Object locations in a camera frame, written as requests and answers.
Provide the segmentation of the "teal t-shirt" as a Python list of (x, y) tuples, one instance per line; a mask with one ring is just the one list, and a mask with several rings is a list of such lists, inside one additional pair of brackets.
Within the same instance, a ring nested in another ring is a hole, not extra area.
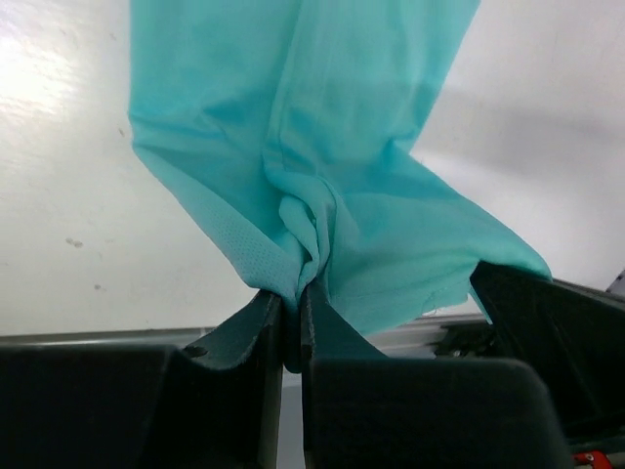
[(480, 262), (541, 277), (518, 235), (411, 150), (475, 1), (134, 1), (133, 148), (250, 287), (318, 285), (359, 333), (463, 303)]

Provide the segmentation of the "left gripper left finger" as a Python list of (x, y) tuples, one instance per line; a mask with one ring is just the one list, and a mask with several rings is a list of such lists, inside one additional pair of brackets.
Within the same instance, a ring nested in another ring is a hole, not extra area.
[(183, 348), (3, 348), (2, 466), (274, 467), (281, 313), (260, 292)]

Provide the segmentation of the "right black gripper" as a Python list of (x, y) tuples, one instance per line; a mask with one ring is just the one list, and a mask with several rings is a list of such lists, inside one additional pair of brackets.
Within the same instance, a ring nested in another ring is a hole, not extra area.
[(487, 262), (470, 282), (500, 349), (468, 360), (468, 452), (622, 453), (623, 300)]

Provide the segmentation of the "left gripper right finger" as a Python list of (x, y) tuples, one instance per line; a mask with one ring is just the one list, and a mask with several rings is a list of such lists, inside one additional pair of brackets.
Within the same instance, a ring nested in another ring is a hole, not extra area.
[(549, 392), (526, 364), (394, 359), (307, 287), (301, 307), (310, 468), (567, 468)]

